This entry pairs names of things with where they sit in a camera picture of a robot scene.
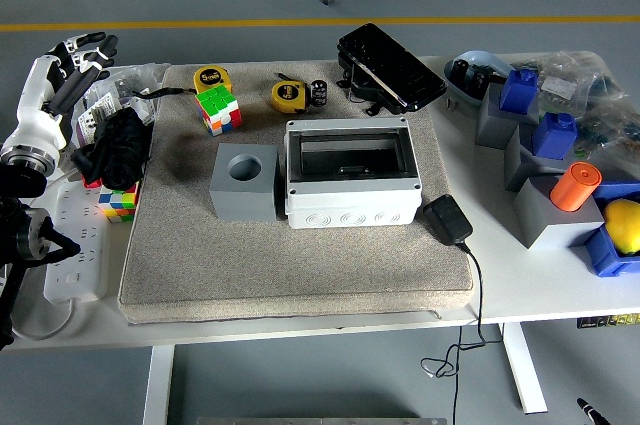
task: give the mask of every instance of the blue container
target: blue container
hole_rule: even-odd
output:
[[[545,113],[533,133],[536,157],[562,160],[578,138],[576,119],[568,113]]]
[[[600,210],[617,198],[628,198],[640,192],[637,182],[602,182],[593,192]],[[602,225],[585,243],[593,268],[599,277],[617,277],[622,273],[640,272],[640,255],[620,256],[611,242],[607,229]]]
[[[538,75],[533,70],[513,70],[500,95],[500,110],[526,115],[538,93]]]

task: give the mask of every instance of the white power strip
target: white power strip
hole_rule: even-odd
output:
[[[92,302],[107,288],[109,221],[98,207],[100,189],[84,188],[82,181],[65,183],[58,192],[55,229],[70,238],[81,251],[75,257],[47,265],[44,297],[53,304]]]

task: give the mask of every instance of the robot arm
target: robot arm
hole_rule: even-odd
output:
[[[93,33],[69,38],[37,58],[18,103],[18,127],[0,151],[0,270],[11,264],[0,291],[0,350],[13,342],[11,310],[28,268],[72,257],[80,247],[56,232],[46,210],[32,209],[19,198],[44,193],[62,150],[75,104],[91,84],[106,78],[118,39]],[[93,50],[79,48],[100,42]],[[49,252],[51,243],[61,248]]]
[[[100,41],[93,50],[79,48]],[[96,80],[106,78],[113,64],[118,39],[105,33],[71,37],[37,58],[25,82],[18,103],[18,127],[0,151],[2,181],[12,182],[20,196],[38,196],[55,170],[70,139],[64,120]],[[13,193],[0,195],[15,196]]]

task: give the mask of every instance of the gray block with hole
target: gray block with hole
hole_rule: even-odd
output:
[[[275,222],[277,145],[221,143],[209,193],[220,220]]]

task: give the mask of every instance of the gray block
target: gray block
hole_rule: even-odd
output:
[[[519,123],[538,125],[540,121],[537,96],[526,115],[500,110],[500,93],[503,88],[504,85],[499,83],[489,84],[478,112],[476,145],[504,150]]]
[[[575,212],[557,208],[549,194],[559,176],[531,177],[513,202],[524,245],[531,249],[566,248],[584,242],[604,223],[593,197]]]
[[[529,177],[562,175],[573,163],[570,154],[562,160],[536,157],[531,137],[536,127],[521,123],[516,127],[504,151],[504,189],[518,192]]]
[[[209,193],[220,220],[275,222],[277,145],[221,143]]]

